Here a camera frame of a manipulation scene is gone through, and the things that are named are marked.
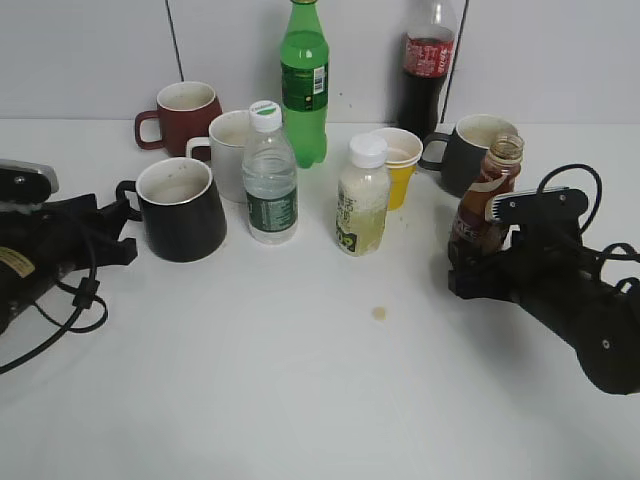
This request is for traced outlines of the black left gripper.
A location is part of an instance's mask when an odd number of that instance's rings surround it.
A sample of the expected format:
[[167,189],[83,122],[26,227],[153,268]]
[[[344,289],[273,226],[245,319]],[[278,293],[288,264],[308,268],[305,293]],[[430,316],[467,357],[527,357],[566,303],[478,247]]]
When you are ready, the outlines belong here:
[[[93,197],[46,203],[39,211],[1,215],[1,318],[13,320],[56,280],[91,266],[87,247]],[[120,235],[129,222],[142,215],[126,192],[98,209],[92,228],[103,235]],[[92,236],[96,266],[127,266],[138,256],[134,238],[124,240]]]

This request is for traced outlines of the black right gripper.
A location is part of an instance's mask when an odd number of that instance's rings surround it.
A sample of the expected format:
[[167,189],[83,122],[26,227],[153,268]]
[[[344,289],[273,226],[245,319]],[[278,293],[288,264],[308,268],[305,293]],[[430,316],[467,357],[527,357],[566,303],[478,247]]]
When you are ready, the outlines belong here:
[[489,256],[449,244],[448,288],[464,300],[493,299],[518,305],[585,305],[594,300],[595,260],[581,251],[576,222],[523,224],[511,246]]

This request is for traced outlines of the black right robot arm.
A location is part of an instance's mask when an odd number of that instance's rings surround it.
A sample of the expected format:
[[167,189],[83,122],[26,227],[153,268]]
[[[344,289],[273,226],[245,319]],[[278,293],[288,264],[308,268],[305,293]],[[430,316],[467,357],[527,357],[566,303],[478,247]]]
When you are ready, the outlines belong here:
[[574,351],[586,377],[614,395],[639,391],[639,281],[601,278],[601,261],[580,243],[542,225],[516,231],[511,246],[482,256],[450,242],[448,286],[465,299],[509,302]]

